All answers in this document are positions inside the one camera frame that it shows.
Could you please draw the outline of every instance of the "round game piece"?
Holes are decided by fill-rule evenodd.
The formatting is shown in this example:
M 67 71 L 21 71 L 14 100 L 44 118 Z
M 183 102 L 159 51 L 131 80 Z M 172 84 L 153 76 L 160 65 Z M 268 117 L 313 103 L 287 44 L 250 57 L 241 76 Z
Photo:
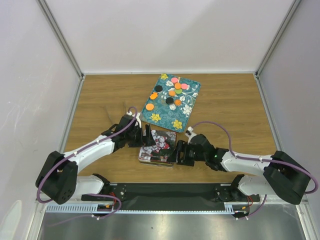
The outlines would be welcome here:
M 154 92 L 150 95 L 150 99 L 151 100 L 155 100 L 156 98 L 158 97 L 158 93 L 157 92 Z
M 176 77 L 171 78 L 171 82 L 172 82 L 173 84 L 176 84 L 178 81 L 179 81 L 179 80 L 178 80 L 178 78 L 176 78 Z
M 175 91 L 176 94 L 181 94 L 182 93 L 182 89 L 181 88 L 180 89 L 176 89 L 174 91 Z
M 162 91 L 162 86 L 160 86 L 160 85 L 157 85 L 157 86 L 155 86 L 154 87 L 154 90 L 156 91 L 156 92 L 158 92 L 158 93 L 160 93 L 161 91 Z
M 174 88 L 175 88 L 175 89 L 180 89 L 180 88 L 181 88 L 181 84 L 177 82 L 177 83 L 174 85 Z
M 152 103 L 148 103 L 145 106 L 145 109 L 147 109 L 148 111 L 152 111 L 155 108 L 155 106 Z
M 168 97 L 166 100 L 165 100 L 166 104 L 173 104 L 174 103 L 174 99 L 172 97 Z
M 180 106 L 181 105 L 181 100 L 180 99 L 174 100 L 174 104 L 177 105 L 177 106 Z
M 169 91 L 169 95 L 170 95 L 171 97 L 174 97 L 174 96 L 176 95 L 176 92 L 175 92 L 175 91 Z
M 182 88 L 183 90 L 186 90 L 188 87 L 189 87 L 189 86 L 188 86 L 188 84 L 186 84 L 186 83 L 182 83 L 182 84 L 181 84 L 181 88 Z

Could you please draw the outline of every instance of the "yellow flower print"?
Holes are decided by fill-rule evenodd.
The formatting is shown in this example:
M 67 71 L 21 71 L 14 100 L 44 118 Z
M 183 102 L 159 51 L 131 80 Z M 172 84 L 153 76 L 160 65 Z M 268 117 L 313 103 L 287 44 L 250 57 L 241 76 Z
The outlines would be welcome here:
M 159 114 L 152 113 L 152 116 L 150 117 L 150 119 L 157 123 L 159 120 L 161 120 L 161 117 L 159 116 Z
M 172 122 L 172 125 L 175 129 L 182 129 L 182 122 L 178 121 L 177 119 Z
M 167 74 L 165 74 L 165 73 L 161 74 L 161 79 L 162 80 L 166 80 L 167 78 L 168 78 Z

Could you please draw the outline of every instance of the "orange disc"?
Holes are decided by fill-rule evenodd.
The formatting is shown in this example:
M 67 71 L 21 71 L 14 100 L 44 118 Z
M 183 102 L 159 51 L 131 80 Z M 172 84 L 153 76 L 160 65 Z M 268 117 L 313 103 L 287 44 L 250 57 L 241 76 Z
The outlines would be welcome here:
M 145 109 L 147 109 L 148 111 L 152 111 L 155 108 L 155 106 L 152 103 L 148 103 L 145 106 Z
M 174 85 L 174 88 L 175 89 L 180 89 L 181 88 L 181 84 L 179 82 L 177 82 L 175 85 Z
M 151 100 L 155 100 L 158 97 L 158 93 L 154 92 L 150 95 Z
M 179 100 L 179 99 L 174 100 L 174 104 L 177 105 L 177 106 L 180 106 L 181 105 L 181 100 Z
M 175 91 L 169 91 L 169 95 L 170 95 L 171 97 L 174 97 L 174 96 L 176 95 L 176 92 L 175 92 Z

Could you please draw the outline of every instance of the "white flower print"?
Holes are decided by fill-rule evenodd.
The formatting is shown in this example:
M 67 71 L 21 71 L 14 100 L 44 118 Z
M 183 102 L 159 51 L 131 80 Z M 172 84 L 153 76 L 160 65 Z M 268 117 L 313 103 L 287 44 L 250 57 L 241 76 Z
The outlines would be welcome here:
M 173 86 L 173 85 L 174 85 L 174 83 L 173 83 L 173 82 L 171 82 L 171 81 L 166 81 L 165 85 L 167 85 L 167 86 L 171 87 L 171 86 Z
M 192 107 L 190 107 L 189 105 L 185 105 L 182 109 L 182 112 L 183 114 L 186 116 L 186 117 L 189 117 L 189 115 L 191 114 L 191 111 L 192 111 Z
M 175 110 L 175 109 L 176 109 L 176 105 L 171 104 L 169 108 L 170 108 L 171 110 Z

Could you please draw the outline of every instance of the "black disc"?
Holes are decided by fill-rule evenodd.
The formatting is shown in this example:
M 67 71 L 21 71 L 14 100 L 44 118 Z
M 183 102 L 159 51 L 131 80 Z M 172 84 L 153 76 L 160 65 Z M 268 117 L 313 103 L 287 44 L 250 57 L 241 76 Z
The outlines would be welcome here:
M 173 104 L 174 103 L 174 99 L 172 97 L 168 97 L 166 100 L 165 100 L 166 104 Z
M 160 86 L 160 85 L 157 85 L 157 86 L 155 86 L 154 87 L 154 90 L 156 91 L 156 92 L 161 92 L 162 91 L 162 86 Z

